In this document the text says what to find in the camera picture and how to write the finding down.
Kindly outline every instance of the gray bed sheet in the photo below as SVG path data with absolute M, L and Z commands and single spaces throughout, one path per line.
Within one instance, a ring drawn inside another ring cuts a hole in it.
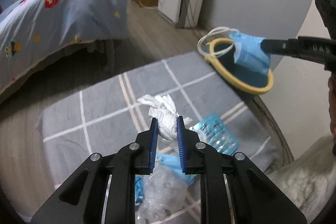
M 55 186 L 93 152 L 108 155 L 147 130 L 149 106 L 136 99 L 170 94 L 193 124 L 218 114 L 262 171 L 277 158 L 271 137 L 226 82 L 195 52 L 155 62 L 75 93 L 46 108 L 37 127 Z M 200 187 L 189 187 L 185 207 L 161 223 L 199 223 Z

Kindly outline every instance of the crumpled plastic wrap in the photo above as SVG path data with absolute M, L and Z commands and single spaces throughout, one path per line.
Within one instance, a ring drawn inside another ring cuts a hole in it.
M 157 118 L 159 122 L 159 135 L 166 140 L 177 140 L 177 118 L 179 114 L 170 95 L 152 97 L 148 94 L 138 99 L 139 103 L 149 105 L 148 115 Z M 183 119 L 184 125 L 192 122 L 192 119 L 186 117 Z
M 153 174 L 143 177 L 145 199 L 136 212 L 136 224 L 162 220 L 184 205 L 187 184 L 166 166 L 156 164 Z

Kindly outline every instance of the bed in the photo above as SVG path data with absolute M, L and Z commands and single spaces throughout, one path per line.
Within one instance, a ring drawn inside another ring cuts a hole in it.
M 127 35 L 127 0 L 15 2 L 0 15 L 0 103 L 48 57 L 88 47 L 112 59 L 113 41 Z

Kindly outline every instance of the yellow rim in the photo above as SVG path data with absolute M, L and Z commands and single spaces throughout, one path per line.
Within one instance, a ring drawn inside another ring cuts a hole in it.
M 217 38 L 215 40 L 212 40 L 210 43 L 207 43 L 207 45 L 209 45 L 209 51 L 210 53 L 214 53 L 215 52 L 215 46 L 218 44 L 232 44 L 233 41 L 229 38 Z M 268 75 L 267 75 L 267 85 L 263 88 L 257 88 L 255 86 L 252 85 L 248 85 L 245 82 L 239 80 L 238 78 L 236 78 L 233 74 L 231 74 L 223 65 L 222 63 L 214 56 L 214 55 L 206 55 L 204 60 L 206 62 L 209 62 L 212 64 L 212 66 L 216 69 L 216 71 L 224 78 L 226 79 L 231 85 L 233 85 L 234 87 L 250 93 L 250 94 L 254 94 L 254 95 L 260 95 L 260 94 L 264 94 L 266 92 L 268 92 L 272 86 L 273 86 L 273 73 L 271 71 L 271 69 L 269 69 L 268 71 Z

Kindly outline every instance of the fuzzy fabric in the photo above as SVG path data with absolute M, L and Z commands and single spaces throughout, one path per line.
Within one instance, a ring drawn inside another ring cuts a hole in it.
M 300 158 L 268 175 L 302 211 L 308 224 L 323 209 L 336 186 L 336 157 L 333 137 L 314 143 Z

